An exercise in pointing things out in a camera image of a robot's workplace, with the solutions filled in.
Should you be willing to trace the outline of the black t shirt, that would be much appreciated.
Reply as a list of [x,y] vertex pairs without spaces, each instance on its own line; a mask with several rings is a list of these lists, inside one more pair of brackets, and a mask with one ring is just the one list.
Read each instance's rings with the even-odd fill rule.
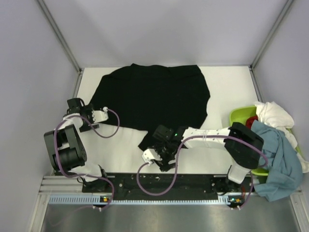
[[153,146],[159,125],[200,128],[207,117],[210,91],[197,65],[165,67],[132,64],[102,77],[90,103],[95,110],[108,107],[118,115],[108,125],[120,125],[147,134],[141,150]]

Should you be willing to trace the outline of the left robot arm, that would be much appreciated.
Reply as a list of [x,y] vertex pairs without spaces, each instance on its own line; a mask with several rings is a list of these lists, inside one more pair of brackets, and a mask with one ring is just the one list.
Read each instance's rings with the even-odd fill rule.
[[70,177],[78,173],[93,175],[94,188],[101,192],[106,191],[110,184],[106,172],[100,165],[94,165],[87,160],[81,133],[92,128],[98,129],[98,124],[108,119],[108,110],[95,110],[93,104],[86,105],[81,98],[69,99],[67,104],[64,123],[58,130],[46,132],[43,136],[51,165],[59,173],[60,161],[64,173]]

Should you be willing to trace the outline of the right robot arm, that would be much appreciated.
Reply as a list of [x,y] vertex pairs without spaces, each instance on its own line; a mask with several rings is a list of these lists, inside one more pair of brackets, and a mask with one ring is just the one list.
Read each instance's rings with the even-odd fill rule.
[[182,149],[205,147],[226,151],[232,158],[225,179],[225,185],[230,191],[237,191],[242,187],[245,176],[261,165],[259,160],[263,156],[264,140],[239,122],[217,130],[192,127],[173,130],[160,125],[155,129],[153,137],[159,141],[153,147],[158,158],[151,161],[156,163],[162,172],[178,170]]

